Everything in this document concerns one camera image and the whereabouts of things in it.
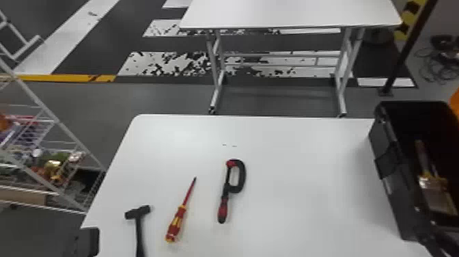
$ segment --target table leg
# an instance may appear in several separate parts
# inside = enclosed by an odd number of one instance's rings
[[[350,35],[352,33],[351,28],[347,28],[344,32],[343,43],[341,47],[341,52],[339,53],[338,63],[335,69],[335,85],[336,85],[336,95],[338,98],[339,105],[339,114],[338,117],[344,117],[347,114],[346,110],[346,101],[344,100],[344,92],[349,81],[350,72],[354,66],[355,59],[359,53],[360,45],[362,44],[363,34],[365,33],[364,28],[360,28],[357,32],[357,37],[354,41],[354,45],[350,44]],[[344,53],[348,54],[348,63],[346,64],[346,69],[344,70],[343,77],[341,77],[341,65],[344,58]]]

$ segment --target metal table frame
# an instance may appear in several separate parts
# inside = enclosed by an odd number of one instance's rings
[[[353,31],[357,31],[357,36],[351,42],[351,35]],[[336,97],[338,100],[339,105],[339,113],[338,117],[344,117],[347,114],[346,109],[346,101],[344,99],[344,92],[346,91],[346,86],[349,82],[349,76],[352,71],[352,67],[354,66],[355,59],[357,58],[357,54],[359,53],[359,49],[362,43],[363,34],[365,33],[365,28],[352,28],[347,27],[344,29],[344,38],[341,46],[341,50],[339,55],[335,54],[327,54],[327,53],[310,53],[310,54],[297,54],[297,55],[288,55],[288,57],[337,57],[338,62],[335,66],[335,72],[333,74],[334,82],[335,82],[335,90],[336,90]],[[280,55],[270,55],[267,53],[259,54],[259,53],[237,53],[237,54],[225,54],[222,44],[222,38],[220,29],[207,29],[206,30],[206,46],[207,52],[210,59],[210,64],[212,67],[212,79],[215,86],[214,93],[212,95],[212,100],[210,101],[209,106],[209,114],[215,114],[217,111],[217,105],[219,103],[219,99],[221,96],[221,91],[223,87],[223,81],[225,78],[225,67],[228,65],[232,66],[279,66],[279,64],[252,64],[252,63],[237,63],[237,64],[226,64],[225,57],[261,57],[261,56],[274,56],[274,57],[283,57]],[[348,63],[346,64],[346,68],[344,70],[343,76],[340,75],[341,66],[343,64],[344,55],[348,57]],[[311,65],[290,65],[289,67],[306,67]],[[318,67],[330,67],[329,65],[319,65],[316,64],[314,66]]]

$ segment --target black object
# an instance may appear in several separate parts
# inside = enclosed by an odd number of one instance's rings
[[[241,160],[238,159],[231,159],[226,162],[226,180],[225,184],[223,185],[223,194],[221,195],[221,202],[219,207],[219,212],[217,213],[217,218],[220,224],[225,223],[227,212],[228,212],[228,199],[230,193],[239,193],[242,188],[244,187],[245,177],[246,177],[246,170],[245,165]],[[230,184],[230,175],[231,169],[233,167],[239,168],[239,180],[236,186],[232,186]]]
[[[452,51],[458,48],[458,43],[456,42],[452,35],[436,35],[430,38],[430,44],[438,51]]]
[[[387,28],[366,29],[363,44],[370,46],[387,46],[393,44],[393,31]]]
[[[94,257],[99,254],[99,229],[82,228],[72,236],[63,257]]]
[[[427,3],[424,5],[423,10],[421,11],[421,14],[419,15],[415,23],[415,26],[411,30],[408,40],[405,42],[405,45],[403,46],[402,52],[400,53],[400,56],[398,57],[397,62],[395,63],[395,66],[393,67],[391,75],[384,84],[384,87],[378,89],[378,94],[380,96],[392,96],[391,90],[393,82],[395,81],[395,79],[397,79],[400,69],[403,67],[406,58],[408,58],[411,49],[413,49],[413,46],[415,45],[419,35],[421,34],[422,29],[424,28],[424,25],[429,19],[430,14],[434,10],[437,2],[438,0],[427,0]]]
[[[135,219],[135,235],[137,237],[137,249],[135,252],[136,257],[144,257],[145,251],[143,248],[143,239],[142,239],[142,223],[141,219],[143,216],[150,213],[151,209],[148,205],[140,206],[139,208],[126,211],[124,217],[126,219]]]
[[[447,178],[457,206],[459,177],[459,121],[443,102],[381,102],[369,134],[378,175],[385,186],[400,236],[418,241],[433,256],[459,254],[446,232],[459,229],[459,217],[429,210],[418,183],[422,173],[415,140],[426,145],[440,177]]]

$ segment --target black and white patterned floor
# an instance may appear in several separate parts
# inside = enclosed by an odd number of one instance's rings
[[[164,9],[186,8],[191,0],[167,0]],[[200,37],[204,31],[181,31],[179,28],[180,19],[154,19],[143,33],[144,38],[177,38],[177,37]],[[341,33],[340,29],[267,29],[267,30],[223,30],[223,36],[271,36],[271,35],[292,35],[292,34],[330,34]],[[324,78],[329,79],[334,73],[334,67],[315,67],[315,65],[335,65],[336,57],[320,58],[298,58],[285,57],[289,54],[310,53],[311,51],[267,51],[273,55],[279,54],[282,57],[226,57],[225,63],[251,62],[255,64],[279,64],[280,66],[227,66],[229,76],[251,75],[254,77],[277,77],[277,78]],[[319,51],[323,53],[338,54],[339,51]],[[344,65],[347,64],[347,56],[344,58]],[[310,67],[289,67],[289,64],[304,64]],[[210,62],[207,52],[160,52],[160,51],[133,51],[127,57],[120,68],[120,76],[153,76],[153,77],[199,77],[210,74]],[[359,78],[362,85],[378,86],[384,83],[384,79]],[[397,80],[396,86],[413,87],[410,79]]]

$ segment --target yellow floor stripe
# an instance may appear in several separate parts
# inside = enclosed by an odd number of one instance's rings
[[[421,6],[424,6],[427,2],[427,0],[412,0],[412,1]]]
[[[116,75],[82,75],[82,74],[51,74],[51,75],[18,75],[23,81],[41,82],[113,82]]]
[[[413,25],[416,23],[417,16],[410,13],[410,12],[403,12],[402,13],[402,20],[407,24],[407,25]]]

